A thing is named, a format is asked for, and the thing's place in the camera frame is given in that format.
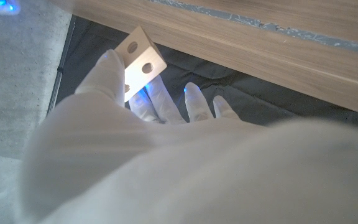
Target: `white glove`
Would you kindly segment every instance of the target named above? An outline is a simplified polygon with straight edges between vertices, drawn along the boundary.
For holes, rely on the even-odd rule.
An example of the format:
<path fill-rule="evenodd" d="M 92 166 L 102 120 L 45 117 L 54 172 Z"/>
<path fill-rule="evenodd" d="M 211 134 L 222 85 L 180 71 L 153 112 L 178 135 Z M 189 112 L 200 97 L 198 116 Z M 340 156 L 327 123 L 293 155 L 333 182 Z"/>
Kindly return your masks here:
<path fill-rule="evenodd" d="M 129 100 L 131 111 L 140 119 L 155 123 L 185 124 L 178 108 L 172 101 L 160 76 L 155 77 L 146 85 L 146 90 L 138 92 Z M 188 83 L 185 87 L 185 102 L 190 122 L 213 119 L 212 112 L 202 92 L 194 83 Z M 216 118 L 240 119 L 229 104 L 221 96 L 213 100 Z"/>

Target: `gloved hand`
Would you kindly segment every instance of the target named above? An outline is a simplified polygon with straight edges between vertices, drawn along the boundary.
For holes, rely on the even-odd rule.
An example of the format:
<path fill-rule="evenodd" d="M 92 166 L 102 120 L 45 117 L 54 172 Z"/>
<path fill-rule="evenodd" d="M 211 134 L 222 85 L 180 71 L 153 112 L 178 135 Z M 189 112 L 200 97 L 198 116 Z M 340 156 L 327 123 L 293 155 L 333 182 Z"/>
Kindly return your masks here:
<path fill-rule="evenodd" d="M 141 90 L 129 100 L 131 111 L 140 119 L 163 124 L 186 123 L 172 101 L 160 75 L 146 85 L 146 90 L 150 98 L 144 90 Z M 213 119 L 205 97 L 198 86 L 188 83 L 184 91 L 190 122 Z M 223 97 L 216 96 L 213 103 L 216 118 L 240 119 Z"/>
<path fill-rule="evenodd" d="M 76 93 L 97 91 L 108 95 L 118 105 L 124 106 L 124 81 L 124 64 L 121 56 L 114 50 L 108 50 L 77 88 Z M 160 76 L 155 77 L 145 87 L 149 96 L 141 90 L 129 100 L 133 113 L 140 119 L 153 123 L 186 123 Z M 184 91 L 190 122 L 213 119 L 212 112 L 198 86 L 188 83 Z M 215 97 L 213 103 L 216 118 L 239 119 L 223 97 Z"/>

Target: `wooden shelf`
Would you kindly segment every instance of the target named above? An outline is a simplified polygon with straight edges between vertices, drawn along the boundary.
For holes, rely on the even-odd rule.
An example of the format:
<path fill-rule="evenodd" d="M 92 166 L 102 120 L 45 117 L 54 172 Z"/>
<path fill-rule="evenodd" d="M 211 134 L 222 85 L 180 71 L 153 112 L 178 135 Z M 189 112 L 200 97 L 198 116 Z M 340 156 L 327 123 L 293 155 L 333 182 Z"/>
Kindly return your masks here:
<path fill-rule="evenodd" d="M 356 52 L 147 0 L 52 0 L 52 2 L 77 16 L 124 32 L 130 33 L 140 25 L 156 43 L 358 111 L 358 53 Z M 192 4 L 194 2 L 204 3 L 208 7 L 218 7 L 213 4 L 218 0 L 198 0 L 192 1 Z M 228 6 L 225 7 L 229 7 L 229 3 L 238 1 L 219 2 L 222 10 L 232 10 L 233 6 L 223 8 L 224 3 L 227 2 Z M 349 1 L 335 2 L 341 4 Z M 295 11 L 294 14 L 298 13 L 296 7 L 291 5 L 286 10 L 288 13 L 291 11 Z M 316 14 L 321 13 L 316 11 L 317 8 L 311 10 Z M 266 16 L 263 11 L 260 13 L 262 13 L 261 17 Z M 299 26 L 302 26 L 299 27 L 300 29 L 309 28 L 307 24 L 311 22 L 302 22 L 306 16 L 298 21 Z M 325 21 L 327 18 L 319 19 L 322 20 L 321 25 L 333 26 L 332 21 Z M 330 30 L 326 27 L 319 28 L 317 31 Z M 355 30 L 349 30 L 352 34 L 346 37 L 354 36 L 355 38 L 352 39 L 358 40 Z"/>

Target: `wooden board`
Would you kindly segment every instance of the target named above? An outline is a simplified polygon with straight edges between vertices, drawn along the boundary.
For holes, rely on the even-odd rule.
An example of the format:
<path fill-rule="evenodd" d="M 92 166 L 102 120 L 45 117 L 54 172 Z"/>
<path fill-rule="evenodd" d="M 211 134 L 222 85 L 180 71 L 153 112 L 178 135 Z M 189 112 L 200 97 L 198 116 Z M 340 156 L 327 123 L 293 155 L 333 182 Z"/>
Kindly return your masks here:
<path fill-rule="evenodd" d="M 181 0 L 197 6 L 358 42 L 358 0 Z"/>
<path fill-rule="evenodd" d="M 132 32 L 269 82 L 358 111 L 358 53 L 146 0 L 52 0 L 78 16 Z"/>

